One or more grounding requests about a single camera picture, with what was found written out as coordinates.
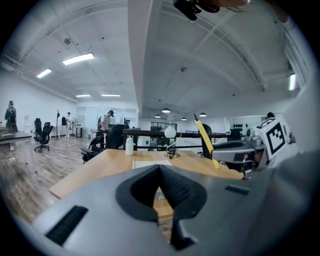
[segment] backpack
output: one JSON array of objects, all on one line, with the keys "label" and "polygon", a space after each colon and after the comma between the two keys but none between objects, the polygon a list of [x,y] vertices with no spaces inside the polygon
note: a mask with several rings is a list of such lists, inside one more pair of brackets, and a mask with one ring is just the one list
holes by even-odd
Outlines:
[{"label": "backpack", "polygon": [[10,117],[8,120],[11,124],[15,124],[16,123],[16,111],[15,111],[16,109],[15,108],[11,109],[10,107],[8,107],[8,109],[10,111]]},{"label": "backpack", "polygon": [[101,129],[101,118],[102,118],[102,116],[100,116],[99,120],[98,120],[98,131],[100,131],[100,129]]},{"label": "backpack", "polygon": [[66,126],[67,125],[67,120],[66,120],[66,118],[63,116],[62,117],[62,119],[61,119],[61,124],[63,125],[63,126]]}]

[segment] yellow marker pen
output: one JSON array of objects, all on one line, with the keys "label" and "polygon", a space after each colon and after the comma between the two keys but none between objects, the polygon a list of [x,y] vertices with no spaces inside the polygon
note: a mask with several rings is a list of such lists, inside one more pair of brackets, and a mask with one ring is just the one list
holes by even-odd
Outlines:
[{"label": "yellow marker pen", "polygon": [[[211,140],[209,139],[209,136],[204,128],[204,126],[202,125],[202,123],[198,120],[196,114],[194,114],[194,117],[195,117],[195,124],[196,126],[198,127],[199,131],[200,131],[200,134],[206,144],[206,147],[208,148],[210,154],[212,155],[212,151],[214,150],[214,147],[212,146],[212,143],[211,143]],[[220,169],[220,164],[217,160],[215,160],[213,157],[212,157],[212,161],[213,161],[213,164],[214,164],[214,167],[218,170]]]}]

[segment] chair base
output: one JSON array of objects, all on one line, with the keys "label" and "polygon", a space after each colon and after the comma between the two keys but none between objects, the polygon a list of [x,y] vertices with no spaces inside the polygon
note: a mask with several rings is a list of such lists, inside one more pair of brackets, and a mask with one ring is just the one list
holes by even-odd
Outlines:
[{"label": "chair base", "polygon": [[48,151],[50,151],[50,147],[48,145],[40,145],[40,146],[37,146],[36,148],[34,148],[34,152],[36,152],[36,149],[39,149],[39,152],[41,152],[41,150],[45,148],[45,149],[48,149]]}]

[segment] black and white square marker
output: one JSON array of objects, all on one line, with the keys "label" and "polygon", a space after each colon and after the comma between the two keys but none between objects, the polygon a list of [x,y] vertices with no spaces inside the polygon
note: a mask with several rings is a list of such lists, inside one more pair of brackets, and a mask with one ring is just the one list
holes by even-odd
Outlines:
[{"label": "black and white square marker", "polygon": [[265,135],[269,143],[271,155],[274,155],[286,143],[284,133],[279,122]]},{"label": "black and white square marker", "polygon": [[260,123],[256,128],[262,129],[263,127],[267,126],[268,124],[270,124],[274,120],[276,120],[276,119],[275,118],[269,118],[269,119],[265,120],[264,122]]}]

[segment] person wearing cap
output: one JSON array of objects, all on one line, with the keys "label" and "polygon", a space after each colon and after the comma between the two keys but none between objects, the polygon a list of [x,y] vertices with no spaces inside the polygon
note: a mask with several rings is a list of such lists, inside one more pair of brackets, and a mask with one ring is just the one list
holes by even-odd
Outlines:
[{"label": "person wearing cap", "polygon": [[66,120],[65,129],[66,129],[66,139],[69,140],[70,133],[71,133],[71,130],[72,130],[72,123],[71,123],[72,117],[71,117],[71,113],[70,112],[68,112],[67,114],[68,114],[68,116],[65,119]]},{"label": "person wearing cap", "polygon": [[[17,124],[17,110],[14,107],[14,102],[12,100],[10,100],[9,106],[6,109],[4,119],[6,120],[5,126],[9,128],[11,132],[11,126]],[[13,143],[10,143],[10,150],[15,150]]]},{"label": "person wearing cap", "polygon": [[104,136],[104,143],[106,143],[106,135],[109,133],[110,129],[110,117],[114,116],[114,111],[110,110],[107,114],[101,117],[101,134]]}]

